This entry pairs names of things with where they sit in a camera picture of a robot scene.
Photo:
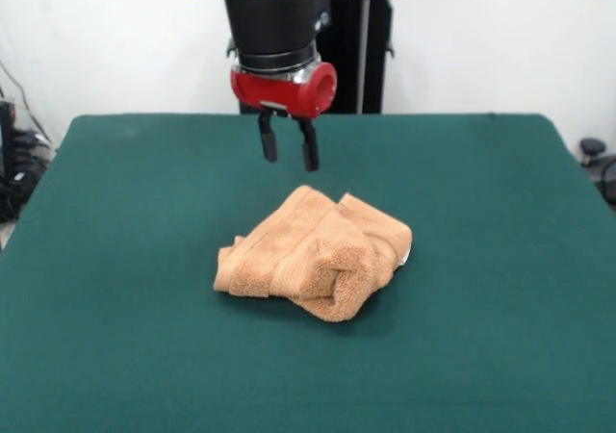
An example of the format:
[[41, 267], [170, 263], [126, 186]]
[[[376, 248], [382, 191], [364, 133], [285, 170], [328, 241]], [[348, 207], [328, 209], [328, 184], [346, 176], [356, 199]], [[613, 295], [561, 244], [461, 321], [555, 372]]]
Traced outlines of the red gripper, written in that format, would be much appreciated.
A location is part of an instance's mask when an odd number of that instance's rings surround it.
[[231, 68], [231, 88], [246, 106], [262, 110], [258, 117], [259, 133], [266, 160], [278, 160], [276, 137], [271, 128], [273, 111], [285, 111], [300, 117], [296, 120], [303, 135], [302, 152], [305, 169], [320, 168], [317, 132], [311, 119], [326, 112], [332, 105], [337, 89], [334, 66], [313, 62], [298, 71], [266, 76], [250, 73], [237, 64]]

